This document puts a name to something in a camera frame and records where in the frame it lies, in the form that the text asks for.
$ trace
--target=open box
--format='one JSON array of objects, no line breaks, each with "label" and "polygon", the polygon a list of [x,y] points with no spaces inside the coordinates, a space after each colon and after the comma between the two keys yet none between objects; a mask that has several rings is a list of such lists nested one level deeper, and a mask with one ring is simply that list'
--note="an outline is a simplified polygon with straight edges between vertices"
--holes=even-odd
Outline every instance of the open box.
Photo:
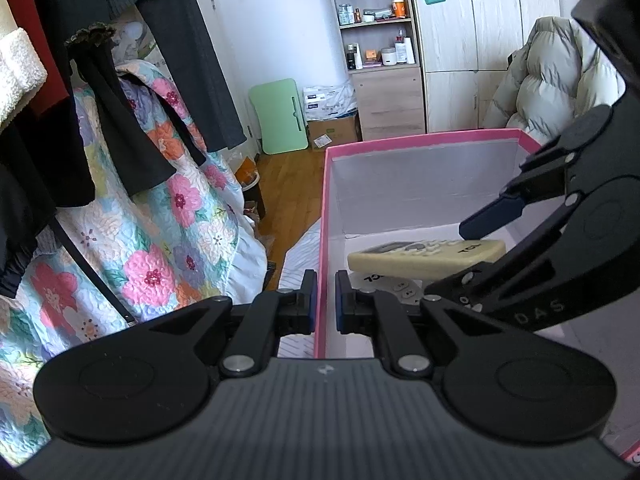
[{"label": "open box", "polygon": [[[328,148],[320,237],[316,358],[372,356],[369,338],[335,327],[335,273],[347,255],[396,240],[459,239],[460,221],[498,196],[539,145],[520,130],[475,130],[372,140]],[[528,206],[491,234],[508,250],[562,198]],[[604,442],[632,452],[640,440],[640,294],[623,298],[542,335],[579,348],[607,365],[618,400]]]}]

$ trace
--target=shelf board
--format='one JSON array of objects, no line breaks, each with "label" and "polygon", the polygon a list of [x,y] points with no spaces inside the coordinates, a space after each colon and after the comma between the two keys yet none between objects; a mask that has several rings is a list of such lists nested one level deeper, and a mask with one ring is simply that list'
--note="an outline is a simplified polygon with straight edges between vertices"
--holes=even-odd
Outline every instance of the shelf board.
[{"label": "shelf board", "polygon": [[393,18],[391,20],[380,20],[379,22],[360,22],[360,23],[351,23],[351,25],[341,25],[340,30],[345,28],[355,28],[355,27],[372,27],[374,25],[386,25],[387,23],[402,23],[402,22],[410,22],[411,18]]},{"label": "shelf board", "polygon": [[395,65],[391,65],[391,66],[373,66],[370,68],[361,68],[360,70],[348,70],[349,74],[364,74],[367,72],[380,72],[381,70],[398,70],[398,69],[402,69],[402,68],[415,68],[418,67],[420,68],[420,64],[419,63],[413,63],[411,65],[407,64],[407,63],[398,63]]}]

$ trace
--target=floral blanket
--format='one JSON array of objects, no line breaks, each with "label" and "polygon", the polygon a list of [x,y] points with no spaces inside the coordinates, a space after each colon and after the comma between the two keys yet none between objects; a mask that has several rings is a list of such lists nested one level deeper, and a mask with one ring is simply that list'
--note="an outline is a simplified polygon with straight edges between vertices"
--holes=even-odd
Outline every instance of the floral blanket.
[{"label": "floral blanket", "polygon": [[[220,293],[236,303],[251,301],[262,288],[266,256],[242,215],[238,182],[220,155],[205,152],[177,89],[156,67],[136,60],[118,70],[146,85],[121,79],[142,129],[177,171],[164,184],[130,198],[102,136],[94,94],[78,89],[76,107],[96,199],[60,210],[60,223],[137,320]],[[203,166],[194,163],[158,96],[186,124],[206,156]],[[17,465],[49,439],[32,396],[42,364],[125,327],[64,249],[32,261],[16,299],[0,297],[0,453],[5,459]]]}]

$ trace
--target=white remote control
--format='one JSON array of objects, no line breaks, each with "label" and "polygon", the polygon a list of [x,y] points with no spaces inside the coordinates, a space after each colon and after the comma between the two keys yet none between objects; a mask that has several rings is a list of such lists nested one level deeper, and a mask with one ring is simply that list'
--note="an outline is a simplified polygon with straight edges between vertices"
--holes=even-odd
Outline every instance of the white remote control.
[{"label": "white remote control", "polygon": [[422,287],[419,283],[415,283],[414,280],[360,273],[350,274],[349,280],[353,288],[375,288],[376,290],[391,292],[398,298],[400,303],[404,304],[417,305],[422,298]]},{"label": "white remote control", "polygon": [[506,253],[502,240],[422,240],[390,242],[347,256],[356,272],[410,280],[442,280],[479,262],[494,262]]}]

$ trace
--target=beige remote control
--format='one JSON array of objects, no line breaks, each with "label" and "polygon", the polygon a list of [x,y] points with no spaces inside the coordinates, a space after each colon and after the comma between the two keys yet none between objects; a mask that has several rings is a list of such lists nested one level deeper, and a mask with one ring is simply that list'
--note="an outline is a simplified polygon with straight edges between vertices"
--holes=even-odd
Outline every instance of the beige remote control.
[{"label": "beige remote control", "polygon": [[502,240],[390,242],[347,256],[354,272],[375,272],[409,280],[441,280],[506,252]]}]

